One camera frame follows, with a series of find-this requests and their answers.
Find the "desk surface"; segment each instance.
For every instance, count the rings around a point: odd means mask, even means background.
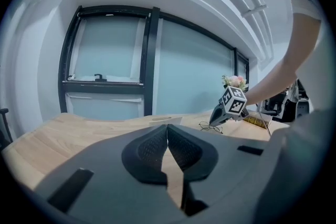
[[[44,123],[35,131],[24,134],[2,153],[14,177],[34,189],[53,169],[97,141],[148,127],[153,124],[153,120],[166,117],[182,117],[181,125],[200,130],[200,121],[208,122],[210,115],[209,111],[200,114],[146,116],[126,121],[97,121],[63,113]],[[222,127],[223,135],[269,140],[267,130],[245,121],[230,120]],[[272,133],[283,127],[288,126],[272,121],[269,129]],[[209,135],[217,133],[214,130],[204,132],[209,132]],[[162,171],[168,177],[167,190],[179,205],[182,195],[183,173],[169,150],[164,155]]]

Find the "flower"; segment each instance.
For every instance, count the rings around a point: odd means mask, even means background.
[[[244,79],[242,76],[222,76],[222,79],[223,84],[226,86],[240,88],[243,91],[248,87],[248,84],[246,84],[246,79]]]

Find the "pink flower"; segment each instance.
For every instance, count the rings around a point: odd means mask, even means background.
[[[239,87],[240,81],[238,80],[237,76],[230,77],[230,86],[232,87]]]

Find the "window frame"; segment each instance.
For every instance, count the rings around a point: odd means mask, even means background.
[[[145,18],[145,29],[142,42],[140,82],[96,82],[96,81],[70,81],[69,69],[72,49],[76,34],[82,18],[90,16],[131,16]],[[60,55],[58,69],[58,96],[61,113],[68,112],[66,104],[67,92],[106,93],[106,94],[139,94],[144,98],[144,116],[153,113],[153,86],[156,40],[158,35],[159,19],[165,19],[173,23],[188,27],[199,32],[234,52],[234,74],[238,75],[238,60],[246,64],[246,79],[249,80],[249,61],[237,48],[214,35],[210,31],[188,20],[175,15],[161,12],[159,8],[143,8],[135,6],[106,5],[106,6],[79,6],[70,22],[65,35]]]

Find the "eyeglasses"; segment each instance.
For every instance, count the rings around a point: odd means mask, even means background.
[[[210,130],[210,129],[214,129],[217,133],[223,133],[222,131],[223,131],[223,128],[221,127],[221,126],[219,126],[219,127],[216,127],[216,126],[210,126],[209,125],[209,123],[207,123],[206,121],[201,121],[200,123],[199,123],[199,126],[201,127],[201,131],[202,130],[206,130],[206,131],[208,131],[208,130]]]

